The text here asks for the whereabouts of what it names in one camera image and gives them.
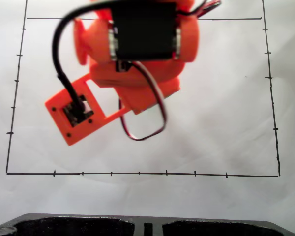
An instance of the orange plate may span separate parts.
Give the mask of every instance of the orange plate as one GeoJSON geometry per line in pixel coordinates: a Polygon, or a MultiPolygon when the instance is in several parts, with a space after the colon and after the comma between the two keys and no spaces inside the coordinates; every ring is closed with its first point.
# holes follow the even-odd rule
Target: orange plate
{"type": "Polygon", "coordinates": [[[87,135],[93,133],[95,130],[130,111],[129,108],[124,107],[111,116],[106,117],[100,105],[90,91],[88,85],[86,84],[86,81],[89,79],[90,76],[87,74],[72,83],[73,88],[75,89],[78,96],[84,95],[89,106],[94,112],[94,115],[76,125],[75,127],[71,126],[63,111],[63,108],[72,102],[72,99],[69,96],[67,90],[63,89],[56,96],[52,97],[45,103],[50,115],[54,119],[68,145],[72,145],[80,141],[87,135]]]}
{"type": "MultiPolygon", "coordinates": [[[[158,86],[164,98],[169,97],[180,90],[179,78],[160,82],[158,86]]],[[[155,95],[149,86],[115,87],[115,90],[123,105],[133,110],[136,115],[157,104],[155,95]]]]}

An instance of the brown wire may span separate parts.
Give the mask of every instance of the brown wire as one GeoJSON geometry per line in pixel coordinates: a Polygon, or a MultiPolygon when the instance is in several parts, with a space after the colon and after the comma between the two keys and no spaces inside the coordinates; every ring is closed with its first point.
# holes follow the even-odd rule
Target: brown wire
{"type": "MultiPolygon", "coordinates": [[[[163,118],[163,126],[158,129],[157,131],[155,131],[154,133],[148,135],[148,136],[145,136],[144,138],[137,138],[135,137],[133,134],[130,133],[130,131],[128,130],[127,128],[127,125],[125,123],[125,119],[123,116],[120,117],[120,120],[121,120],[121,125],[125,131],[125,133],[127,134],[127,136],[132,139],[132,140],[135,140],[135,141],[143,141],[143,140],[146,140],[154,135],[157,135],[159,133],[161,133],[165,127],[166,127],[166,123],[167,123],[167,113],[166,113],[166,109],[165,109],[165,104],[164,104],[164,96],[163,96],[163,93],[161,91],[161,89],[159,88],[156,80],[154,79],[153,75],[148,71],[148,69],[139,61],[133,61],[133,62],[130,62],[138,71],[140,71],[145,79],[147,80],[148,82],[148,85],[151,87],[152,89],[152,92],[154,93],[155,95],[155,98],[156,98],[156,101],[160,107],[160,110],[161,110],[161,114],[162,114],[162,118],[163,118]]],[[[122,101],[119,99],[119,109],[122,108],[122,101]]]]}

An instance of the white surface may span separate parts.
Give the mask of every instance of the white surface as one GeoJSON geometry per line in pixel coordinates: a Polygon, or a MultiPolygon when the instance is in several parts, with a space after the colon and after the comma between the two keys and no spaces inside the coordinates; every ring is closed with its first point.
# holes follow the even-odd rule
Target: white surface
{"type": "MultiPolygon", "coordinates": [[[[82,0],[29,0],[27,17],[61,17],[82,0]]],[[[295,0],[265,0],[280,178],[192,176],[6,176],[25,0],[0,0],[0,223],[24,213],[148,215],[264,220],[295,232],[295,0]]],[[[205,18],[263,17],[261,0],[225,0],[205,18]]],[[[117,120],[68,147],[44,107],[62,89],[51,61],[57,20],[26,20],[10,172],[193,172],[277,175],[263,20],[201,21],[197,60],[166,99],[169,125],[145,142],[117,120]]],[[[74,80],[71,28],[61,63],[74,80]]],[[[113,111],[116,95],[98,89],[113,111]]],[[[139,134],[158,108],[128,123],[139,134]]]]}

